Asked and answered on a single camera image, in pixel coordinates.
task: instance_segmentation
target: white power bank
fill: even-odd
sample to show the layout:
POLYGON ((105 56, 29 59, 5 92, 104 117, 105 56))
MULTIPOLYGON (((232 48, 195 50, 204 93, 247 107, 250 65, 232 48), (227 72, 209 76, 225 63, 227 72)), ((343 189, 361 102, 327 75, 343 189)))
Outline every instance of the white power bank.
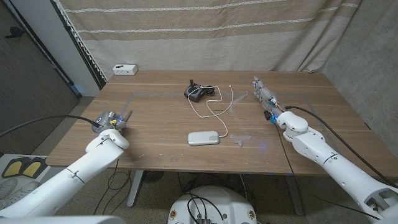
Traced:
POLYGON ((220 143, 220 138, 216 131, 198 131, 188 134, 188 144, 190 146, 202 146, 218 143, 220 143))

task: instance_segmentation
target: white charging cable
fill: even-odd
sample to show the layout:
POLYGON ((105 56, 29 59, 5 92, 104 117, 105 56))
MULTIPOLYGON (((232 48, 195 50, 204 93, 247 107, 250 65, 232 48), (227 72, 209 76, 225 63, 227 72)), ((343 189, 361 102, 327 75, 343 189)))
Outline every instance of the white charging cable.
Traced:
POLYGON ((234 92, 233 92, 233 90, 232 90, 232 87, 231 87, 231 85, 229 85, 228 87, 231 89, 231 103, 229 104, 229 106, 228 106, 223 112, 221 112, 221 113, 219 113, 219 114, 215 114, 215 113, 210 109, 209 104, 208 104, 208 102, 210 102, 210 101, 214 101, 214 102, 221 102, 221 101, 223 101, 223 95, 221 95, 221 91, 220 91, 220 88, 218 88, 218 86, 202 86, 202 87, 199 87, 199 88, 197 88, 196 90, 190 92, 190 93, 188 94, 188 96, 187 96, 188 101, 189 101, 189 104, 191 104, 192 109, 194 110, 194 112, 195 112, 199 117, 201 117, 201 118, 210 118, 210 117, 214 117, 214 116, 215 116, 216 118, 218 118, 218 119, 223 123, 223 125, 224 125, 224 127, 225 127, 225 130, 226 130, 226 133, 225 133, 224 135, 222 135, 222 136, 219 136, 219 138, 223 138, 223 137, 225 137, 225 136, 228 134, 228 128, 226 127, 224 121, 221 120, 221 119, 218 117, 219 115, 225 113, 225 111, 227 111, 227 110, 231 107, 232 102, 233 102, 233 100, 234 100, 234 92), (200 116, 200 115, 198 114, 198 112, 194 109, 194 107, 193 107, 193 105, 192 105, 192 103, 191 103, 191 100, 189 99, 189 96, 190 96, 192 93, 194 93, 194 92, 196 92, 197 90, 200 90, 200 89, 202 89, 202 88, 217 88, 217 89, 218 89, 218 93, 220 93, 220 97, 221 97, 220 100, 208 100, 208 101, 206 101, 207 108, 210 110, 210 112, 211 112, 213 115, 209 115, 209 116, 200 116))

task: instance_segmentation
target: small white box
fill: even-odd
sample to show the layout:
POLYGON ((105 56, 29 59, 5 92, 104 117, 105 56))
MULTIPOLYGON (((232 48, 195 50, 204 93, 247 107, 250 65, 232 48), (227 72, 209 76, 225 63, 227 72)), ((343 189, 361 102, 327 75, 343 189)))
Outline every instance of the small white box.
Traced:
POLYGON ((218 143, 220 143, 220 137, 216 131, 198 131, 188 134, 188 144, 190 146, 202 146, 218 143))
POLYGON ((115 65, 113 67, 113 73, 115 75, 135 75, 138 68, 137 65, 115 65))

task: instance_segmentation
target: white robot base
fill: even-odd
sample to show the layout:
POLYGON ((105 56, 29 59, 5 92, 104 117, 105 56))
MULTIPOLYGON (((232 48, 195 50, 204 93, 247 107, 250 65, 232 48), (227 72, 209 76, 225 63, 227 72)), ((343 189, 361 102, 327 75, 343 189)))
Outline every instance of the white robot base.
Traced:
POLYGON ((185 194, 174 202, 170 209, 168 224, 195 224, 188 212, 188 201, 192 198, 194 199, 189 203, 189 209, 195 218, 199 217, 198 223, 257 224, 253 206, 231 189, 220 186, 203 186, 190 192, 191 195, 185 194), (206 200, 203 200, 202 203, 200 199, 195 198, 197 196, 211 201, 220 211, 224 221, 211 203, 206 200))

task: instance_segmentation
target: striped curtain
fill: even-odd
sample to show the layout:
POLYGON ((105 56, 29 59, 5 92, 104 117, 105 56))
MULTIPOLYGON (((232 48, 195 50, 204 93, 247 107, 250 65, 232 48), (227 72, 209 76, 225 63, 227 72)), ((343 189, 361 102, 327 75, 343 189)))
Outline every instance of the striped curtain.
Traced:
POLYGON ((142 70, 320 68, 361 0, 61 0, 107 77, 142 70))

